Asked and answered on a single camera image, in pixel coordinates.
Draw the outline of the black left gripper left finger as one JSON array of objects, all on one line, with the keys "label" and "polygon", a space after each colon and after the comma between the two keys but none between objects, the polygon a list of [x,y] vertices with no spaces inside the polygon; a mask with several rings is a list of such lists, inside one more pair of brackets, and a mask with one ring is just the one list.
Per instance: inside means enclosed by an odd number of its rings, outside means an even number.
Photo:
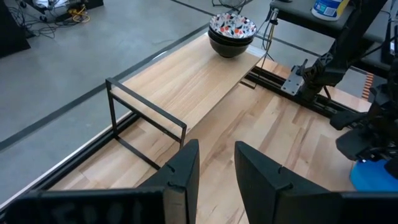
[{"label": "black left gripper left finger", "polygon": [[195,223],[200,147],[192,139],[139,187],[158,188],[157,198],[141,200],[140,223]]}]

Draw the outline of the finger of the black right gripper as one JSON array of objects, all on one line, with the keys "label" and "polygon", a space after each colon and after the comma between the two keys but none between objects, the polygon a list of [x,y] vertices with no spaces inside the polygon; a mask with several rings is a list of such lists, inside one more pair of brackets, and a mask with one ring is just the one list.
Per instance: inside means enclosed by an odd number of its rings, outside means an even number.
[{"label": "finger of the black right gripper", "polygon": [[384,165],[385,170],[393,176],[395,179],[398,179],[398,158],[392,158],[389,159],[385,165]]}]

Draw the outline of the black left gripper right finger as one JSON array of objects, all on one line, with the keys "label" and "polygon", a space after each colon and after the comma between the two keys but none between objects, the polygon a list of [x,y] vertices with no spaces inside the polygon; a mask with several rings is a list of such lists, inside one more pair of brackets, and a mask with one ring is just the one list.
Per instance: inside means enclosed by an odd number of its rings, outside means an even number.
[{"label": "black left gripper right finger", "polygon": [[250,223],[338,223],[337,193],[296,174],[243,141],[235,142],[239,191]]}]

